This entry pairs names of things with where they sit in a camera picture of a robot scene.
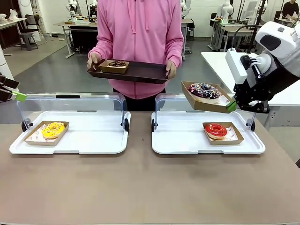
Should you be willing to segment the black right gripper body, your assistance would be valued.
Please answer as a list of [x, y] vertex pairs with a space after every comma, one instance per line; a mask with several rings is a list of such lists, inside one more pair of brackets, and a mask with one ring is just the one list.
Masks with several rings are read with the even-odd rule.
[[250, 66], [254, 58], [240, 58], [244, 69], [250, 72], [243, 84], [234, 86], [235, 100], [238, 104], [252, 101], [269, 101], [300, 78], [289, 72], [277, 58], [271, 58], [270, 68], [266, 73]]

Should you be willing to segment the person left hand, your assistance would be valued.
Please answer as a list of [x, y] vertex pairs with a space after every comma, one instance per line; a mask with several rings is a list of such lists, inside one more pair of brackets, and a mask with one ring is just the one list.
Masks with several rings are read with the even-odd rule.
[[176, 76], [177, 67], [174, 62], [168, 60], [166, 64], [166, 77], [167, 79], [173, 79]]

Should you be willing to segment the person right hand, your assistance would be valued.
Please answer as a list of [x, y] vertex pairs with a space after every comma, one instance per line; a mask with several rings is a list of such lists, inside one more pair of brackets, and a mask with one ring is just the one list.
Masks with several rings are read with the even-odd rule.
[[88, 56], [87, 68], [95, 69], [101, 60], [102, 60], [102, 58], [97, 52], [91, 52]]

